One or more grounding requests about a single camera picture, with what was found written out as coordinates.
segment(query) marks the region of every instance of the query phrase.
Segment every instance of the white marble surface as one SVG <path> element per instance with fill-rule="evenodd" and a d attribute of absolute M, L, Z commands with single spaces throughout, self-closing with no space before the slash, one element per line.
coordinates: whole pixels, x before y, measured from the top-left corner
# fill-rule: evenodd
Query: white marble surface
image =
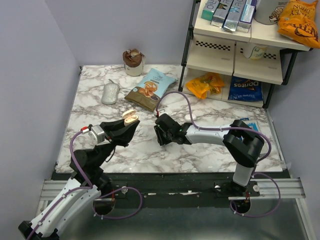
<path fill-rule="evenodd" d="M 177 65 L 146 65 L 144 74 L 138 77 L 126 75 L 123 65 L 85 66 L 80 78 L 76 97 L 72 107 L 62 149 L 58 158 L 56 170 L 58 173 L 70 173 L 69 143 L 71 137 L 80 128 L 89 124 L 115 121 L 122 113 L 136 109 L 141 120 L 135 136 L 129 146 L 117 147 L 113 159 L 101 167 L 105 172 L 113 173 L 195 173 L 195 172 L 234 172 L 236 162 L 224 146 L 198 143 L 193 145 L 178 145 L 170 143 L 159 146 L 154 132 L 156 117 L 124 97 L 141 81 L 143 76 L 155 68 L 168 76 L 180 79 L 181 66 Z M 104 84 L 109 80 L 120 84 L 118 101 L 114 105 L 101 103 Z M 172 84 L 170 90 L 178 89 L 178 82 Z M 188 95 L 196 122 L 202 126 L 220 126 L 231 124 L 235 119 L 250 118 L 257 120 L 261 132 L 272 142 L 271 155 L 260 162 L 257 171 L 280 172 L 280 157 L 272 137 L 267 116 L 262 108 L 244 106 L 213 99 L 198 100 Z M 185 122 L 188 113 L 187 102 L 179 94 L 168 95 L 162 102 L 160 111 L 165 111 L 179 123 Z M 86 134 L 80 135 L 74 143 L 74 149 L 92 148 L 93 140 Z"/>

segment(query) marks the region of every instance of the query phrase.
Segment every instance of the orange snack bag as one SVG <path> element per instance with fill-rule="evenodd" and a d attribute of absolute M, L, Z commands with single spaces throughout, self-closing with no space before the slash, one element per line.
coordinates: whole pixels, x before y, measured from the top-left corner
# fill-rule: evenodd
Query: orange snack bag
<path fill-rule="evenodd" d="M 318 0 L 306 3 L 290 0 L 279 18 L 278 33 L 310 48 L 320 48 L 318 29 L 315 23 Z"/>
<path fill-rule="evenodd" d="M 221 93 L 225 86 L 220 74 L 208 72 L 205 75 L 190 80 L 185 85 L 197 98 L 205 99 L 208 95 Z"/>

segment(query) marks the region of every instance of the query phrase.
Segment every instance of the checkered pattern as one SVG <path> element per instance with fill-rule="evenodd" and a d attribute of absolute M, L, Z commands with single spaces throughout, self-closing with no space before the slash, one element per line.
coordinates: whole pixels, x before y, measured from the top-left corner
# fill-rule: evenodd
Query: checkered pattern
<path fill-rule="evenodd" d="M 211 43 L 211 42 L 196 41 L 195 45 L 196 46 L 200 46 L 200 47 L 210 48 L 210 49 L 219 49 L 219 50 L 231 51 L 231 46 L 220 45 L 220 44 Z"/>
<path fill-rule="evenodd" d="M 240 48 L 240 53 L 244 53 L 244 49 L 243 48 Z M 274 60 L 276 60 L 277 59 L 277 55 L 276 54 L 271 54 L 271 53 L 265 53 L 265 54 L 263 54 L 263 57 L 266 59 L 266 58 L 268 58 L 268 59 L 274 59 Z"/>
<path fill-rule="evenodd" d="M 274 60 L 276 60 L 277 59 L 277 55 L 276 54 L 271 54 L 271 53 L 265 53 L 265 54 L 263 54 L 263 57 L 266 59 L 266 58 L 268 58 L 268 59 L 274 59 Z"/>

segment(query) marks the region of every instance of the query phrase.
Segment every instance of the toothpaste box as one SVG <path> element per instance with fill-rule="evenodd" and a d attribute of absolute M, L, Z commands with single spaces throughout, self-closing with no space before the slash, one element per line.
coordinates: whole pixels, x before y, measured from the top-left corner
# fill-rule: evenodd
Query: toothpaste box
<path fill-rule="evenodd" d="M 254 12 L 256 9 L 257 0 L 246 0 L 243 7 L 241 18 L 239 20 L 237 31 L 247 33 L 250 30 L 252 19 L 254 17 Z"/>
<path fill-rule="evenodd" d="M 233 0 L 229 14 L 224 22 L 223 29 L 235 32 L 244 9 L 246 0 Z"/>
<path fill-rule="evenodd" d="M 202 10 L 201 18 L 211 21 L 220 0 L 208 0 Z"/>
<path fill-rule="evenodd" d="M 222 28 L 224 25 L 225 19 L 228 16 L 229 10 L 231 8 L 232 2 L 234 0 L 221 0 L 217 9 L 215 10 L 211 25 Z"/>
<path fill-rule="evenodd" d="M 245 124 L 247 124 L 251 129 L 261 133 L 258 122 L 256 120 L 250 120 L 249 118 L 240 118 L 240 120 L 242 120 Z M 268 144 L 266 143 L 266 140 L 264 140 L 264 145 L 262 147 L 259 157 L 262 158 L 264 155 L 267 154 L 267 152 L 268 152 Z"/>

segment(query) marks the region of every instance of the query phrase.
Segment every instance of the metal floor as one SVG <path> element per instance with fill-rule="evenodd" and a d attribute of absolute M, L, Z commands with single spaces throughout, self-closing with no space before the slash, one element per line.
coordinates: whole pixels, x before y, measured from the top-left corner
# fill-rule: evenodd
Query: metal floor
<path fill-rule="evenodd" d="M 252 200 L 250 214 L 270 210 L 275 200 Z M 126 215 L 133 209 L 115 209 Z M 86 207 L 60 240 L 307 240 L 295 199 L 283 199 L 270 216 L 245 218 L 228 208 L 144 208 L 124 220 L 101 220 Z"/>

